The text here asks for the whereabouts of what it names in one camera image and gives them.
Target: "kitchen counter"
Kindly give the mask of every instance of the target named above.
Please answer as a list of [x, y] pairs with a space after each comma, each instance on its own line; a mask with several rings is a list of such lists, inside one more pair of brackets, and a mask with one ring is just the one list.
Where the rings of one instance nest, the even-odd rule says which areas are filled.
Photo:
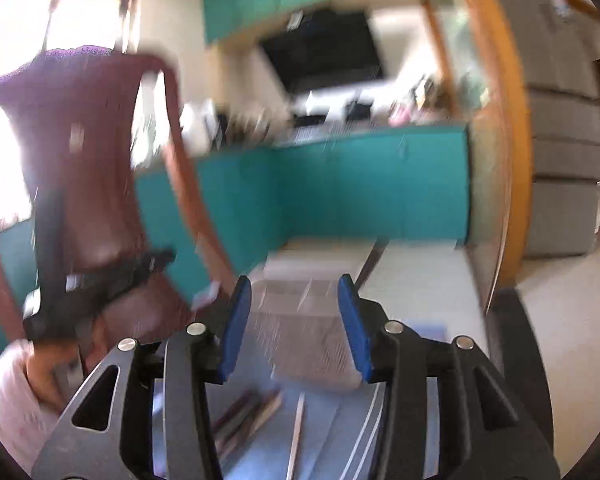
[[407, 124], [405, 126], [389, 126], [375, 121], [359, 121], [356, 123], [324, 123], [317, 126], [307, 126], [289, 130], [284, 138], [276, 140], [273, 146], [284, 148], [299, 146], [314, 142], [336, 141], [349, 137], [382, 136], [401, 134], [435, 134], [447, 133], [449, 128], [466, 127], [466, 123], [441, 121], [429, 124]]

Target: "hand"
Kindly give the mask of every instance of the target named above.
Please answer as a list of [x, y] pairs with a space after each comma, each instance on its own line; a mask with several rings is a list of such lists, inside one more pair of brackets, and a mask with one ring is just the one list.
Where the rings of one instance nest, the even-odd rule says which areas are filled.
[[[109, 352], [107, 347], [106, 328], [103, 318], [93, 323], [91, 351], [84, 357], [87, 374], [98, 365]], [[60, 394], [54, 368], [58, 365], [75, 362], [78, 359], [78, 343], [76, 341], [49, 342], [34, 344], [33, 354], [27, 358], [25, 373], [31, 390], [39, 402], [50, 406], [58, 413], [66, 407]]]
[[75, 341], [37, 343], [25, 362], [25, 374], [31, 391], [41, 404], [46, 404], [58, 414], [62, 413], [66, 402], [56, 384], [54, 368], [74, 362], [77, 358], [78, 343]]

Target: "white tile floor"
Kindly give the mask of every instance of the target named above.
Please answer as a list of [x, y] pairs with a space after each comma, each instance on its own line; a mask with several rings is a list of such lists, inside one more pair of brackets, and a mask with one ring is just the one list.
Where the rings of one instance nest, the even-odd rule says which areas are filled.
[[547, 373], [565, 474], [600, 432], [600, 235], [589, 256], [525, 262], [518, 283]]
[[[264, 270], [251, 277], [337, 280], [348, 272], [355, 280], [372, 245], [293, 240], [281, 251], [270, 254]], [[456, 335], [470, 335], [488, 354], [468, 259], [455, 242], [391, 242], [360, 296], [378, 301], [389, 317], [412, 326], [444, 326], [449, 340]]]

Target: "wall-mounted tv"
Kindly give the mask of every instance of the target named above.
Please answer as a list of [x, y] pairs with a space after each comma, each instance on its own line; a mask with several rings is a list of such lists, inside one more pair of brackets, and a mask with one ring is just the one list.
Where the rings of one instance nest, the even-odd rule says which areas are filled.
[[291, 95], [384, 79], [364, 12], [317, 10], [260, 46]]

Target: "refrigerator drawer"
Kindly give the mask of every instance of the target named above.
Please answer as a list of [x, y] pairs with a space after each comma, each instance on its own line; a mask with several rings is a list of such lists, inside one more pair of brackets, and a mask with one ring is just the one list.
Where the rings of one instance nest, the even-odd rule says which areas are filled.
[[600, 106], [566, 94], [529, 90], [534, 137], [600, 144]]
[[600, 180], [600, 146], [534, 139], [534, 174]]
[[539, 180], [533, 184], [526, 256], [586, 254], [599, 224], [599, 184]]

